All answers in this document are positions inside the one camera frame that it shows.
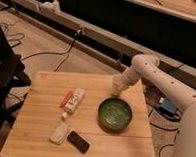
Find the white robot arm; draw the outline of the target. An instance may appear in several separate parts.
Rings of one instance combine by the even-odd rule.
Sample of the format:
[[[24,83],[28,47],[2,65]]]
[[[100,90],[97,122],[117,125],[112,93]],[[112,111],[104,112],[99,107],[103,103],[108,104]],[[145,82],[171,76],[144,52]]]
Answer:
[[[135,55],[131,66],[112,79],[112,94],[120,96],[140,78],[148,79],[183,113],[173,157],[196,157],[196,90],[158,69],[159,64],[156,55]]]

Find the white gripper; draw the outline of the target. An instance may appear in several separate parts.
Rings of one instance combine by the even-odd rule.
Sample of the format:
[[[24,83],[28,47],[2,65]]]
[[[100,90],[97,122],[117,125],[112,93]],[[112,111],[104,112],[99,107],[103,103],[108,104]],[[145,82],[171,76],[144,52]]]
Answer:
[[[120,79],[120,91],[127,90],[130,86],[135,84],[136,74],[134,72],[130,72],[126,70],[125,72],[121,73]]]

